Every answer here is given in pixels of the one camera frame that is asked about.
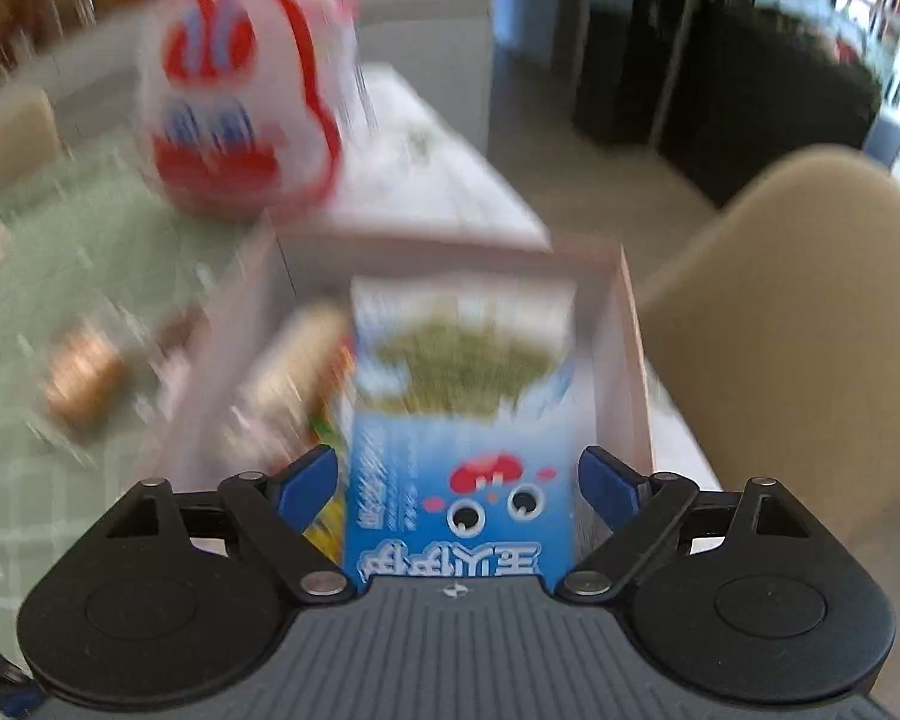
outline tan chair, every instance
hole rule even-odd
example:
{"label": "tan chair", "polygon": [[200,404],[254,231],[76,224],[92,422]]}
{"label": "tan chair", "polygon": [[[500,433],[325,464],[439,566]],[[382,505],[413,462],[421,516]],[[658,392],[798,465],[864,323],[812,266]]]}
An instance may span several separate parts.
{"label": "tan chair", "polygon": [[37,86],[0,90],[0,190],[53,162],[63,148],[53,108]]}
{"label": "tan chair", "polygon": [[776,477],[845,539],[900,501],[900,189],[885,170],[835,146],[782,160],[637,307],[725,487]]}

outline ribbed gray surface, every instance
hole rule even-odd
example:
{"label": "ribbed gray surface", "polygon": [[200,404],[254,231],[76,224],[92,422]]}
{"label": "ribbed gray surface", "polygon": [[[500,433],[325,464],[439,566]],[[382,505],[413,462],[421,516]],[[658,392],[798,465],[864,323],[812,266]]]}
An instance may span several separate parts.
{"label": "ribbed gray surface", "polygon": [[[466,592],[450,594],[456,585]],[[37,720],[112,716],[50,701]],[[175,720],[888,720],[861,697],[761,712],[709,702],[645,664],[612,615],[533,578],[376,579],[360,601],[300,615],[250,678]]]}

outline open box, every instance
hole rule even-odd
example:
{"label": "open box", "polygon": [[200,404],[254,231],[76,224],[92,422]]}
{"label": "open box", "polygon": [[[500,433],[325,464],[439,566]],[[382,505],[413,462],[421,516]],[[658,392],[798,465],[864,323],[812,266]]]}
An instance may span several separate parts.
{"label": "open box", "polygon": [[[557,238],[550,250],[540,250],[269,225],[247,243],[193,339],[193,370],[166,427],[157,473],[177,491],[201,490],[233,473],[218,456],[218,425],[235,389],[296,307],[328,295],[346,298],[355,276],[419,280],[461,272],[576,285],[575,346],[592,364],[593,439],[638,472],[653,473],[634,298],[616,242]],[[596,517],[584,508],[576,515],[577,531],[596,533]]]}

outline blue snack bag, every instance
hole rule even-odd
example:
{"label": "blue snack bag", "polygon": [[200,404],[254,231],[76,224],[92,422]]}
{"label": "blue snack bag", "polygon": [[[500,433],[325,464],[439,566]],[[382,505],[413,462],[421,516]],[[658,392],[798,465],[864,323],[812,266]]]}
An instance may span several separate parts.
{"label": "blue snack bag", "polygon": [[538,574],[553,587],[573,565],[572,301],[566,285],[355,283],[343,566],[358,586]]}

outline green tablecloth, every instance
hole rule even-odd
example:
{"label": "green tablecloth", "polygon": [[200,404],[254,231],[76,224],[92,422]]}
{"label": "green tablecloth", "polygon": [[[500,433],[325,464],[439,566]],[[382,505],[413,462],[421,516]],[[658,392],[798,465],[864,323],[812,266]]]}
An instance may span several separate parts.
{"label": "green tablecloth", "polygon": [[152,429],[144,373],[85,464],[29,429],[55,337],[105,301],[144,322],[203,300],[245,228],[181,215],[144,183],[130,135],[107,136],[0,195],[0,649],[22,664],[16,610],[132,483]]}

